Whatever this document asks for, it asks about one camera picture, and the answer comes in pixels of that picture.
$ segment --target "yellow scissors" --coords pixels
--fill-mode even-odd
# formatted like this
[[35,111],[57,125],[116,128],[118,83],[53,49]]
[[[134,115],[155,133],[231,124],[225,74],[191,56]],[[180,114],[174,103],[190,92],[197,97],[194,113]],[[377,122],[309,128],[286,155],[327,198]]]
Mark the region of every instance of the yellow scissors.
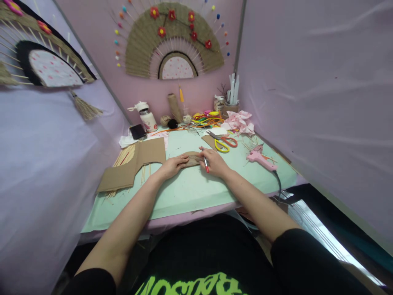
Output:
[[215,135],[210,130],[207,131],[207,134],[209,134],[211,137],[214,138],[214,144],[215,144],[216,149],[222,153],[229,152],[228,146],[230,146],[232,148],[237,147],[237,140],[232,137]]

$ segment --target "tassel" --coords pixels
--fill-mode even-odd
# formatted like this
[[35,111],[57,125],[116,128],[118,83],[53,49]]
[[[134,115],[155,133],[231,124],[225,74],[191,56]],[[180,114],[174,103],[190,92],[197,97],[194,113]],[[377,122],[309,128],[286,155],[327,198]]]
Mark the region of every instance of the tassel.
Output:
[[74,91],[70,90],[70,92],[74,98],[75,107],[85,121],[92,120],[95,117],[99,117],[103,114],[100,109],[97,109],[96,107],[93,107],[84,100],[80,99]]
[[181,90],[181,87],[179,86],[180,89],[180,101],[184,102],[184,96],[183,96],[183,91]]

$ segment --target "pencil holder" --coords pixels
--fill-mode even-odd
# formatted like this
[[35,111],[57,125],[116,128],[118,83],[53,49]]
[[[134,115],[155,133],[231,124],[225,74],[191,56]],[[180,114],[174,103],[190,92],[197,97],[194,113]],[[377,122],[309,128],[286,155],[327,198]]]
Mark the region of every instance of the pencil holder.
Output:
[[222,110],[222,118],[228,119],[227,111],[232,111],[235,113],[239,112],[239,102],[237,104],[228,104],[227,102],[224,103],[224,109]]

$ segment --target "light green cutting mat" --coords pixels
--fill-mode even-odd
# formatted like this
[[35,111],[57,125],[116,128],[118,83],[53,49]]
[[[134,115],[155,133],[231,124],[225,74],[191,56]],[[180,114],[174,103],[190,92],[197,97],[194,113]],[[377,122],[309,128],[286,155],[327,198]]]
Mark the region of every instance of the light green cutting mat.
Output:
[[[199,146],[210,148],[201,139],[204,131],[199,133],[201,136],[187,131],[171,132],[166,151],[167,159],[185,152],[198,151]],[[241,141],[244,141],[244,143],[250,146],[251,139],[244,135],[241,135],[239,138],[235,137],[235,139],[239,141],[238,147],[231,148],[227,154],[221,154],[229,167],[236,170],[264,193],[278,191],[278,183],[273,174],[258,163],[247,163],[246,156],[249,154],[249,151],[242,145]],[[266,144],[264,145],[263,154],[273,157],[278,162],[277,172],[280,176],[283,189],[296,184],[296,172]],[[161,164],[158,163],[152,164],[151,173],[156,172],[160,166]],[[104,197],[105,193],[98,194],[82,232],[107,229],[139,190],[141,176],[142,169],[135,176],[134,187],[130,190],[128,188],[119,190],[115,197],[106,199]],[[145,179],[148,176],[149,169],[147,167]],[[223,181],[208,175],[199,166],[190,167],[183,169],[173,179],[164,183],[158,192],[157,202],[150,219],[191,212],[234,201],[236,201],[235,197],[228,191]]]

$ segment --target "purple fabric wall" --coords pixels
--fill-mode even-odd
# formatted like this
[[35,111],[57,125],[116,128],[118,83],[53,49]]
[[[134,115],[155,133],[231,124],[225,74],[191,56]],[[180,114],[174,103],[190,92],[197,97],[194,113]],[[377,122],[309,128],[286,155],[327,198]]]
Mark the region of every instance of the purple fabric wall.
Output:
[[[121,44],[124,44],[125,40],[115,35],[116,24],[111,18],[110,11],[112,8],[117,16],[122,5],[125,5],[134,17],[136,17],[137,14],[127,0],[55,1],[61,7],[76,34],[108,82],[111,90],[125,109],[133,107],[134,104],[140,101],[146,101],[151,107],[157,122],[159,122],[161,116],[171,114],[167,95],[169,93],[175,93],[179,98],[177,80],[162,81],[134,77],[127,75],[124,68],[118,68],[116,66],[115,51],[118,48],[115,46],[114,40],[119,39]],[[142,1],[145,8],[149,7],[149,1]],[[224,45],[225,41],[229,41],[230,43],[229,46],[225,46],[222,49],[223,53],[230,52],[230,57],[226,60],[222,68],[198,78],[180,80],[184,98],[189,104],[190,111],[195,113],[212,108],[214,94],[219,94],[217,87],[220,87],[220,83],[229,84],[228,76],[233,73],[233,64],[235,62],[242,1],[215,0],[214,2],[209,1],[207,4],[204,4],[204,0],[188,0],[182,1],[182,3],[198,13],[201,12],[203,7],[202,15],[213,28],[214,32],[224,22],[225,27],[220,29],[216,37],[221,45]],[[134,1],[134,4],[139,13],[141,13],[143,11],[141,2]],[[213,4],[216,6],[214,12],[211,10]],[[221,18],[214,23],[217,13],[221,14]],[[228,37],[224,36],[225,31],[228,31]],[[141,123],[137,112],[128,112],[128,115],[133,124]]]
[[391,253],[392,37],[392,1],[248,0],[239,61],[257,132]]
[[[55,4],[37,2],[42,17],[53,26],[54,14],[67,38],[70,29]],[[36,11],[33,0],[25,3]],[[71,44],[79,51],[72,34]],[[103,81],[75,92],[104,115],[84,122],[68,91],[0,87],[1,294],[50,294],[78,243],[102,173],[120,151],[128,122]]]

